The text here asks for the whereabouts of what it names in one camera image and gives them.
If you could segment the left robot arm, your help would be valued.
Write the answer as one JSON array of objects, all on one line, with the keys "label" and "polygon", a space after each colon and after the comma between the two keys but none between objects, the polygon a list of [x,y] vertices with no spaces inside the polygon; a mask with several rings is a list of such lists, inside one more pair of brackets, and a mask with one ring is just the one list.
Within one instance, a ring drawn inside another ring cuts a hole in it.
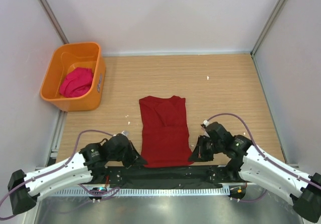
[{"label": "left robot arm", "polygon": [[8,183],[14,215],[29,211],[37,202],[64,188],[78,184],[100,184],[106,179],[105,165],[121,162],[125,168],[143,166],[140,156],[124,134],[86,145],[70,158],[38,171],[15,171]]}]

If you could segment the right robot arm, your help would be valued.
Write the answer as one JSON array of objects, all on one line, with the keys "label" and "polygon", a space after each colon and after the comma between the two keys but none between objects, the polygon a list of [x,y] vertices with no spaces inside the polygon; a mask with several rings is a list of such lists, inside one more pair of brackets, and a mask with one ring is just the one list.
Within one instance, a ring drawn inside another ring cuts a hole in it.
[{"label": "right robot arm", "polygon": [[230,181],[255,183],[276,194],[303,219],[316,223],[320,218],[320,174],[309,175],[273,156],[243,135],[232,135],[220,123],[202,125],[190,162],[208,162],[223,153],[230,158],[224,174]]}]

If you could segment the dark red t-shirt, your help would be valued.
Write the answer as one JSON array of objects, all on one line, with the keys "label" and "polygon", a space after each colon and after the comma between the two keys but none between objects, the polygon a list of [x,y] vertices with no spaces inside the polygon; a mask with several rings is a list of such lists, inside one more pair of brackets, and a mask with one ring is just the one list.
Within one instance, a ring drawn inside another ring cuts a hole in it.
[{"label": "dark red t-shirt", "polygon": [[147,96],[139,100],[142,120],[141,156],[147,168],[177,167],[189,161],[186,99]]}]

